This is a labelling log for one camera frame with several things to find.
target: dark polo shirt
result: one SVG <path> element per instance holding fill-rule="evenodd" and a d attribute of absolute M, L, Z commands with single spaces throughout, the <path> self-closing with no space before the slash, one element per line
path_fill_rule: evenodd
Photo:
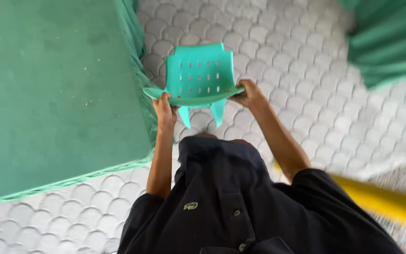
<path fill-rule="evenodd" d="M 134 202 L 118 254 L 402 253 L 324 171 L 273 183 L 254 147 L 186 137 L 179 148 L 175 186 Z"/>

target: teal plastic chair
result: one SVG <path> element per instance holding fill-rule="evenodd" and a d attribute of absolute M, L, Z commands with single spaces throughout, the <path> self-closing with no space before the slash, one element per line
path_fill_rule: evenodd
<path fill-rule="evenodd" d="M 175 54 L 166 57 L 166 88 L 144 88 L 153 99 L 172 94 L 169 103 L 181 106 L 178 112 L 189 129 L 189 109 L 210 107 L 219 127 L 226 99 L 242 91 L 234 83 L 233 52 L 224 51 L 223 43 L 176 46 Z"/>

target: green tablecloth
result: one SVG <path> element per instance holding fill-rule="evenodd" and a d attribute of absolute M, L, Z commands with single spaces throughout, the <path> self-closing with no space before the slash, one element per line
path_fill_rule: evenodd
<path fill-rule="evenodd" d="M 0 0 L 0 201 L 151 160 L 132 0 Z"/>
<path fill-rule="evenodd" d="M 406 0 L 340 0 L 356 17 L 349 62 L 367 87 L 406 79 Z"/>

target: yellow pole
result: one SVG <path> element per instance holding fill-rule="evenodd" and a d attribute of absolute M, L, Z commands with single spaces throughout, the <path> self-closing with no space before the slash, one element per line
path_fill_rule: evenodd
<path fill-rule="evenodd" d="M 276 162 L 275 169 L 281 171 Z M 389 220 L 406 224 L 406 194 L 336 175 L 330 176 L 363 209 L 375 211 Z"/>

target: shirt logo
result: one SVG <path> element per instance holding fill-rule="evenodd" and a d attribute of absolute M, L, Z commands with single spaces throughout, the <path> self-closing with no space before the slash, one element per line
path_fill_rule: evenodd
<path fill-rule="evenodd" d="M 197 203 L 197 202 L 192 202 L 192 203 L 189 203 L 189 204 L 186 204 L 185 206 L 184 206 L 184 209 L 183 210 L 193 210 L 193 209 L 195 209 L 195 208 L 197 208 L 197 206 L 198 206 L 199 204 Z"/>

